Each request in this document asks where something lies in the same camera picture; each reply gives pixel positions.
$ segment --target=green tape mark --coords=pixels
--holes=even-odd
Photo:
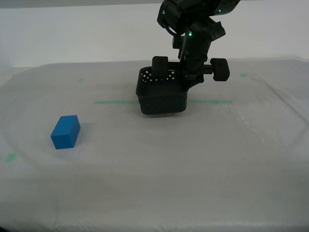
[[[189,104],[232,104],[230,100],[188,101]],[[139,101],[94,101],[95,105],[139,104]]]
[[[95,105],[110,105],[110,104],[139,104],[139,101],[94,101]]]
[[[207,100],[207,101],[195,101],[189,100],[189,104],[232,104],[231,100]]]
[[[16,157],[17,157],[17,154],[11,153],[11,154],[8,155],[5,162],[7,162],[7,163],[13,162],[16,159]]]

